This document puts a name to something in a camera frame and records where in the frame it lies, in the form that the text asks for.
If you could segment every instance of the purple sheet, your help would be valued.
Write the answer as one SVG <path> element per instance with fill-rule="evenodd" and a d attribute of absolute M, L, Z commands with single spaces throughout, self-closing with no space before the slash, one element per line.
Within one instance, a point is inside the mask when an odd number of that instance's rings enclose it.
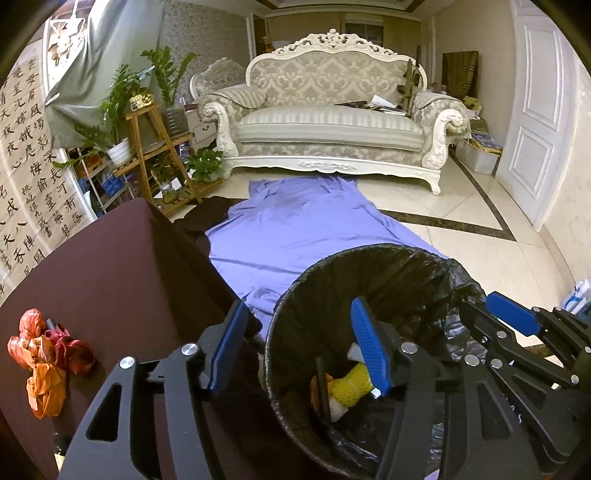
<path fill-rule="evenodd" d="M 392 243 L 436 249 L 338 176 L 252 181 L 250 199 L 206 232 L 210 259 L 262 322 L 266 337 L 275 304 L 317 261 L 349 248 Z"/>

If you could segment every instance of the sofa armrest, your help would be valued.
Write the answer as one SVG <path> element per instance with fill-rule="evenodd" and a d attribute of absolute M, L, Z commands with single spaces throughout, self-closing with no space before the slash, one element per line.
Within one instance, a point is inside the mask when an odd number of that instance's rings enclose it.
<path fill-rule="evenodd" d="M 413 104 L 411 113 L 412 119 L 422 127 L 426 136 L 433 136 L 433 129 L 437 118 L 445 110 L 452 109 L 458 111 L 462 116 L 462 122 L 449 122 L 446 126 L 447 134 L 450 140 L 459 140 L 461 138 L 470 138 L 470 118 L 464 104 L 457 98 L 441 95 L 439 93 L 418 92 Z"/>
<path fill-rule="evenodd" d="M 464 104 L 438 93 L 419 92 L 411 118 L 425 133 L 422 165 L 440 170 L 447 160 L 447 148 L 462 138 L 470 138 L 470 118 Z"/>

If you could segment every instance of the dark brown table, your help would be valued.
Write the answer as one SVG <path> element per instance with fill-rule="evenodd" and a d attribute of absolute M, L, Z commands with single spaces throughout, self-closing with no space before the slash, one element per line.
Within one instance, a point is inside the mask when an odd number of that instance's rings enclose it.
<path fill-rule="evenodd" d="M 16 335 L 20 316 L 35 307 L 88 342 L 100 364 L 90 379 L 70 376 L 69 396 L 59 417 L 37 420 L 25 391 L 30 373 L 3 349 L 0 472 L 11 473 L 11 479 L 55 480 L 53 433 L 76 431 L 116 363 L 127 355 L 139 361 L 165 358 L 183 343 L 197 340 L 209 325 L 222 322 L 235 299 L 208 257 L 142 199 L 70 238 L 0 307 L 0 340 Z M 252 317 L 247 334 L 258 328 Z M 256 352 L 245 344 L 229 389 L 204 407 L 227 479 L 332 477 L 283 433 L 258 384 L 257 369 Z M 155 403 L 163 404 L 161 399 Z M 157 437 L 163 477 L 174 478 L 170 451 L 160 448 L 167 437 L 162 421 L 157 421 Z M 9 469 L 12 461 L 16 468 Z"/>

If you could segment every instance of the black trash bag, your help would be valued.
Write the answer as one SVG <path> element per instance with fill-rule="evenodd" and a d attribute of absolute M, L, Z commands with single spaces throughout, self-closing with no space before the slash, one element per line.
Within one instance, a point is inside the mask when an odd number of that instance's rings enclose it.
<path fill-rule="evenodd" d="M 382 244 L 318 262 L 279 300 L 265 347 L 265 383 L 275 414 L 292 440 L 327 470 L 369 479 L 377 470 L 400 399 L 376 402 L 366 397 L 331 426 L 310 408 L 317 356 L 324 358 L 334 378 L 344 377 L 355 366 L 347 352 L 355 341 L 350 306 L 358 296 L 364 296 L 374 316 L 394 325 L 403 338 L 443 361 L 458 361 L 468 353 L 485 358 L 486 350 L 470 337 L 457 310 L 464 300 L 484 305 L 485 293 L 456 260 Z M 443 402 L 439 414 L 429 471 L 441 461 Z"/>

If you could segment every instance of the sofa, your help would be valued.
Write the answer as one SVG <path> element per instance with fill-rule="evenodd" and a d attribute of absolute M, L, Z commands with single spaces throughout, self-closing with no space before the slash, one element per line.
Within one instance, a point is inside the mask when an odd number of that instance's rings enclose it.
<path fill-rule="evenodd" d="M 236 167 L 322 173 L 384 174 L 427 181 L 440 193 L 447 149 L 470 137 L 461 101 L 420 85 L 408 116 L 338 106 L 375 94 L 401 102 L 409 57 L 354 34 L 310 34 L 253 59 L 245 85 L 199 99 L 206 122 L 218 122 L 225 176 Z"/>

